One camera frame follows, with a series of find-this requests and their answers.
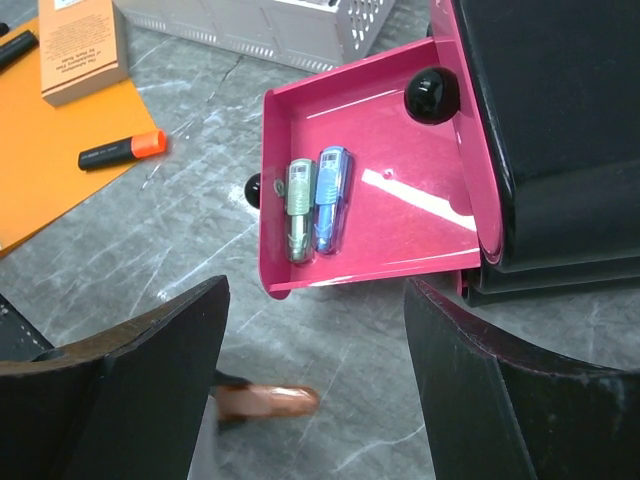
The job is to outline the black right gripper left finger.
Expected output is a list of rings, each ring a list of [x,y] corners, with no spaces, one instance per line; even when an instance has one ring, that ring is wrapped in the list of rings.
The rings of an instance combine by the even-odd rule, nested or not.
[[[229,303],[215,276],[57,348],[3,304],[2,477],[186,478]]]

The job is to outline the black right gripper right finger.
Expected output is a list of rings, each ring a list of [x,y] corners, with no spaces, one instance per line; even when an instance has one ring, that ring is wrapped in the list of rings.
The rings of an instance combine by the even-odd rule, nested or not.
[[[422,280],[404,319],[439,479],[635,479],[639,374],[560,355]]]

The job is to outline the orange clip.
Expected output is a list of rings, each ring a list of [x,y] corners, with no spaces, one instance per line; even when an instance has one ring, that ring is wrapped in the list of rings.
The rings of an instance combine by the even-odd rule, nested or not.
[[[223,424],[259,418],[301,417],[314,414],[318,393],[307,386],[267,385],[216,370],[210,395],[218,405]]]

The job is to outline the orange cap highlighter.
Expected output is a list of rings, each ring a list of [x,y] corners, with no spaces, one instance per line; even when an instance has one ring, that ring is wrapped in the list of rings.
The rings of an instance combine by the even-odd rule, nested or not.
[[[81,171],[95,171],[120,166],[164,153],[167,136],[161,129],[134,135],[85,150],[78,155]]]

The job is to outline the blue clip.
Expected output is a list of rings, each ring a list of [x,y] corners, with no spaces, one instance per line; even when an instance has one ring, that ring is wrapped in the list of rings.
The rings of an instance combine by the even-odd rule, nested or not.
[[[314,198],[314,248],[322,255],[334,254],[344,227],[353,156],[342,146],[325,148],[319,158]]]

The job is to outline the green clip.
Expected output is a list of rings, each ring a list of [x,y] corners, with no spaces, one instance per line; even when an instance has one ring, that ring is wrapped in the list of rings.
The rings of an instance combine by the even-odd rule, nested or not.
[[[285,213],[289,260],[305,263],[311,256],[311,228],[316,165],[308,158],[293,160],[286,171]]]

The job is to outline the black drawer organizer box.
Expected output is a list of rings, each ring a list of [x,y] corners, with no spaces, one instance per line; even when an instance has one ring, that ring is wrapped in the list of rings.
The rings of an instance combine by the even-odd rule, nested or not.
[[[639,5],[456,1],[501,207],[472,305],[639,282]]]

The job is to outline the pink cap highlighter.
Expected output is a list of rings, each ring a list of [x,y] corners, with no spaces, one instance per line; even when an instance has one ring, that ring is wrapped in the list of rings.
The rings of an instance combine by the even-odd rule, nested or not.
[[[1,46],[0,70],[5,71],[39,45],[39,39],[26,30]]]

